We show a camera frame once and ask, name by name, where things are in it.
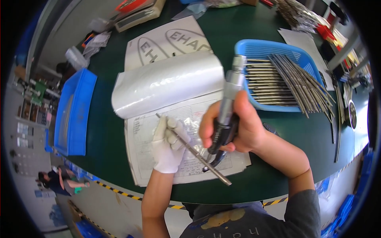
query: clear plastic bag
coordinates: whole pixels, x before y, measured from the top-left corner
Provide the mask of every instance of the clear plastic bag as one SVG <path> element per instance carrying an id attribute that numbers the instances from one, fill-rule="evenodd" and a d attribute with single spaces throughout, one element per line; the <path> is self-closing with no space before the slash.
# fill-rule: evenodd
<path id="1" fill-rule="evenodd" d="M 87 68 L 89 66 L 89 62 L 75 46 L 67 49 L 65 57 L 67 61 L 69 61 L 69 63 L 73 66 L 73 68 L 76 69 L 76 71 L 79 71 L 82 68 Z"/>
<path id="2" fill-rule="evenodd" d="M 332 185 L 335 182 L 335 179 L 338 177 L 339 177 L 339 171 L 332 174 L 328 178 L 326 178 L 320 182 L 317 182 L 315 184 L 315 190 L 316 190 L 319 198 L 323 198 L 327 201 L 329 200 L 329 198 L 331 196 Z"/>
<path id="3" fill-rule="evenodd" d="M 314 13 L 296 0 L 277 0 L 277 11 L 294 31 L 315 33 L 318 19 Z"/>
<path id="4" fill-rule="evenodd" d="M 192 2 L 179 14 L 175 15 L 171 20 L 175 21 L 187 16 L 193 16 L 196 20 L 199 19 L 207 11 L 211 4 L 207 2 Z"/>
<path id="5" fill-rule="evenodd" d="M 95 18 L 93 19 L 88 27 L 98 33 L 105 32 L 113 26 L 113 21 L 105 20 L 103 18 Z"/>
<path id="6" fill-rule="evenodd" d="M 111 32 L 103 32 L 92 38 L 83 50 L 83 56 L 86 60 L 90 60 L 90 57 L 98 53 L 101 47 L 106 47 L 107 42 L 111 36 Z"/>
<path id="7" fill-rule="evenodd" d="M 205 2 L 210 3 L 211 8 L 230 8 L 242 4 L 238 0 L 205 0 Z"/>

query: person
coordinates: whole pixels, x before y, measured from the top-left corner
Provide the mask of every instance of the person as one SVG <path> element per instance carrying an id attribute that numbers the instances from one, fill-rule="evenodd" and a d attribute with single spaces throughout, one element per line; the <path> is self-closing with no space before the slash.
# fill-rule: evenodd
<path id="1" fill-rule="evenodd" d="M 199 136 L 205 148 L 212 144 L 213 119 L 218 116 L 219 106 L 220 102 L 212 104 L 202 118 Z M 320 237 L 319 201 L 306 154 L 263 128 L 245 91 L 237 93 L 233 108 L 240 117 L 238 134 L 221 150 L 253 152 L 288 177 L 289 200 L 284 221 L 269 215 L 260 202 L 228 207 L 199 205 L 194 209 L 193 222 L 180 237 Z M 156 164 L 141 208 L 143 235 L 148 238 L 169 237 L 164 212 L 169 205 L 174 173 L 185 150 L 166 126 L 174 128 L 189 141 L 180 122 L 173 118 L 160 118 L 152 142 Z"/>
<path id="2" fill-rule="evenodd" d="M 55 193 L 65 196 L 75 194 L 75 188 L 90 186 L 89 182 L 79 183 L 77 181 L 73 181 L 72 178 L 75 178 L 74 172 L 67 169 L 63 165 L 58 166 L 58 174 L 54 170 L 49 173 L 38 173 L 38 180 L 45 188 L 49 188 Z"/>

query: caution tape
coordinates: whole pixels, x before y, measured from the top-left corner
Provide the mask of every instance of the caution tape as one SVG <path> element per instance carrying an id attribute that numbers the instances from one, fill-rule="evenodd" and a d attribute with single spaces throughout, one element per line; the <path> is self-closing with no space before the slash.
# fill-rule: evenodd
<path id="1" fill-rule="evenodd" d="M 356 156 L 351 162 L 349 162 L 344 168 L 342 168 L 341 170 L 339 170 L 339 173 L 341 173 L 344 169 L 348 168 L 348 166 L 353 162 L 355 161 L 357 158 L 359 158 L 361 156 Z M 143 200 L 143 198 L 140 198 L 138 196 L 134 196 L 134 195 L 131 195 L 131 194 L 128 194 L 128 193 L 125 193 L 125 192 L 122 192 L 118 189 L 115 189 L 113 187 L 110 187 L 108 185 L 105 185 L 99 181 L 94 181 L 96 182 L 97 184 L 99 184 L 100 186 L 104 187 L 104 188 L 107 188 L 115 193 L 119 193 L 120 195 L 123 195 L 123 196 L 127 196 L 129 198 L 132 198 L 132 199 L 136 199 L 136 200 Z M 265 202 L 263 203 L 263 206 L 270 206 L 270 205 L 274 205 L 274 204 L 277 204 L 277 203 L 281 203 L 281 202 L 284 202 L 284 201 L 288 201 L 288 197 L 285 197 L 285 198 L 282 198 L 282 199 L 278 199 L 278 200 L 274 200 L 274 201 L 269 201 L 269 202 Z M 180 210 L 186 210 L 185 206 L 179 206 L 179 205 L 168 205 L 169 208 L 173 208 L 173 209 L 180 209 Z"/>
<path id="2" fill-rule="evenodd" d="M 70 204 L 75 208 L 75 210 L 82 214 L 85 218 L 87 218 L 89 221 L 91 221 L 94 225 L 96 225 L 99 229 L 101 229 L 102 231 L 104 231 L 105 233 L 107 233 L 109 236 L 111 237 L 114 237 L 114 238 L 117 238 L 116 236 L 112 235 L 110 232 L 106 231 L 105 229 L 103 229 L 102 227 L 100 227 L 99 225 L 97 225 L 95 222 L 93 222 L 88 216 L 86 216 L 83 212 L 81 212 L 81 210 L 71 201 L 70 201 Z"/>

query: dark shirt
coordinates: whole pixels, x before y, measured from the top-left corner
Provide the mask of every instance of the dark shirt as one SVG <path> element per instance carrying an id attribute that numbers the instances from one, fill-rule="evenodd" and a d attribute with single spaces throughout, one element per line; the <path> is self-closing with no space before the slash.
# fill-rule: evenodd
<path id="1" fill-rule="evenodd" d="M 293 195 L 286 207 L 285 221 L 260 208 L 243 207 L 211 214 L 192 222 L 180 238 L 320 238 L 320 208 L 315 190 Z"/>
<path id="2" fill-rule="evenodd" d="M 59 183 L 59 175 L 56 172 L 52 170 L 48 173 L 48 176 L 50 178 L 48 186 L 53 192 L 70 196 L 70 193 L 68 193 L 65 189 L 62 189 L 61 184 Z"/>

